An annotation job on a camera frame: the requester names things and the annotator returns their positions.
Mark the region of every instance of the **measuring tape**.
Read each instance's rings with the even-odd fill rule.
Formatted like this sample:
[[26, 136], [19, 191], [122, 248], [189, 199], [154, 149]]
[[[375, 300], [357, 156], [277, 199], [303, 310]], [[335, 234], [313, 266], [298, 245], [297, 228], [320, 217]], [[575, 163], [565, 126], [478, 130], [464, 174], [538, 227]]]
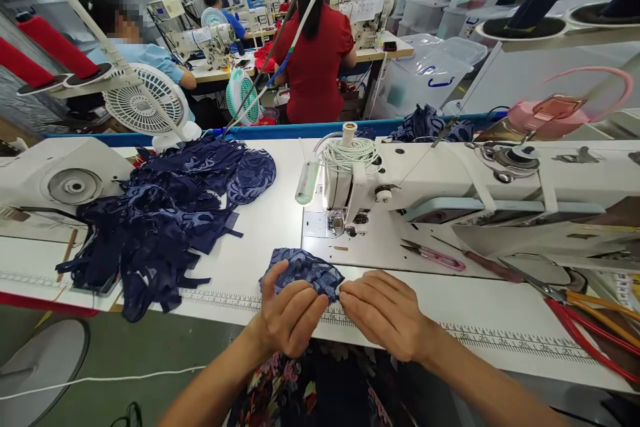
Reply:
[[[56, 282], [52, 277], [32, 276], [15, 272], [0, 272], [0, 280], [11, 280], [13, 282], [55, 289], [71, 287], [72, 284], [71, 280]], [[260, 312], [261, 309], [261, 296], [230, 294], [229, 292], [217, 292], [203, 288], [196, 290], [181, 288], [179, 290], [182, 301], [189, 302], [190, 304], [231, 308], [254, 313]], [[339, 303], [330, 305], [325, 310], [325, 313], [322, 314], [322, 317], [320, 317], [320, 322], [333, 326], [356, 328], [355, 324], [349, 320]], [[536, 336], [522, 334], [521, 332], [511, 332], [509, 330], [495, 330], [479, 326], [450, 324], [447, 322], [439, 323], [449, 334], [469, 347], [490, 348], [504, 352], [515, 352], [518, 354], [566, 360], [569, 362], [598, 365], [598, 363], [589, 357], [575, 342], [565, 338]]]

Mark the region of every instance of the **human hand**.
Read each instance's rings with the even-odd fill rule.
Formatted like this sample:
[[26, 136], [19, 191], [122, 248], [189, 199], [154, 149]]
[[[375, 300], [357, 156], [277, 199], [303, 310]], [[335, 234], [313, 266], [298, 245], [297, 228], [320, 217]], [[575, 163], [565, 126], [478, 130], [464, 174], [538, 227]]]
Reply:
[[329, 298], [318, 296], [304, 280], [291, 282], [276, 295], [275, 282], [288, 265], [288, 260], [278, 262], [264, 276], [262, 309], [247, 326], [266, 357], [276, 351], [300, 357], [329, 305]]
[[402, 362], [424, 364], [440, 327], [418, 308], [415, 292], [382, 270], [366, 272], [340, 286], [345, 313], [370, 342]]

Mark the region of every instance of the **red shirt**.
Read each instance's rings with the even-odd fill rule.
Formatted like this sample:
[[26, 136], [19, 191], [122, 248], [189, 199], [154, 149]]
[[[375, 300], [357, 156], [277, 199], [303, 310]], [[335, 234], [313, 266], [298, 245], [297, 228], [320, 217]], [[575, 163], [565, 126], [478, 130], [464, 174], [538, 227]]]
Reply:
[[[296, 11], [275, 46], [273, 56], [278, 65], [285, 61], [298, 26], [300, 15]], [[337, 120], [344, 104], [336, 83], [338, 68], [342, 57], [352, 48], [349, 19], [324, 4], [316, 38], [307, 40], [301, 33], [285, 67], [291, 86], [287, 104], [287, 117], [291, 123]]]

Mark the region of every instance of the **factory floor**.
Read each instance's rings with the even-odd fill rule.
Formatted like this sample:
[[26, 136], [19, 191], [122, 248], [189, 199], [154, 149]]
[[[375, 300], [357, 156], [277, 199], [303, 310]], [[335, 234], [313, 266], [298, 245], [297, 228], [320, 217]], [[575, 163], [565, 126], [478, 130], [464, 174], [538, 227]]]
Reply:
[[[0, 306], [0, 366], [34, 334], [42, 316], [40, 311]], [[40, 328], [61, 319], [53, 315]], [[86, 322], [91, 339], [76, 378], [134, 376], [206, 365], [227, 347], [230, 331], [236, 330], [229, 324], [152, 311], [136, 324], [112, 313], [97, 314]], [[71, 386], [36, 426], [110, 426], [134, 401], [142, 408], [144, 425], [155, 426], [194, 375]]]

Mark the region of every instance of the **electric fan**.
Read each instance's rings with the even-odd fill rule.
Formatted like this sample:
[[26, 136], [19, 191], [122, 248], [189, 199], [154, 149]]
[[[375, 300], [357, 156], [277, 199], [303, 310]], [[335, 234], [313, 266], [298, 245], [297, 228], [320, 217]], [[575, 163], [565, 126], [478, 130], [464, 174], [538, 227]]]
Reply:
[[200, 17], [200, 24], [203, 27], [218, 25], [219, 23], [229, 23], [229, 20], [225, 17], [225, 14], [221, 10], [213, 7], [208, 7], [202, 12]]
[[[143, 63], [130, 63], [130, 66], [165, 110], [173, 125], [162, 118], [139, 87], [124, 87], [103, 92], [107, 111], [125, 127], [145, 135], [153, 135], [151, 145], [158, 152], [175, 147], [181, 141], [175, 133], [176, 126], [187, 140], [200, 138], [202, 129], [189, 121], [187, 99], [180, 87], [154, 67]], [[124, 70], [116, 69], [111, 77], [124, 74]]]
[[239, 116], [242, 117], [240, 123], [243, 125], [253, 125], [258, 122], [262, 116], [262, 107], [259, 102], [255, 102], [253, 107], [251, 107], [251, 104], [257, 97], [255, 90], [251, 92], [251, 95], [242, 106], [242, 110], [240, 110], [242, 99], [251, 90], [252, 85], [253, 82], [247, 75], [247, 72], [240, 68], [233, 69], [229, 84], [227, 85], [227, 108], [233, 118], [237, 119]]

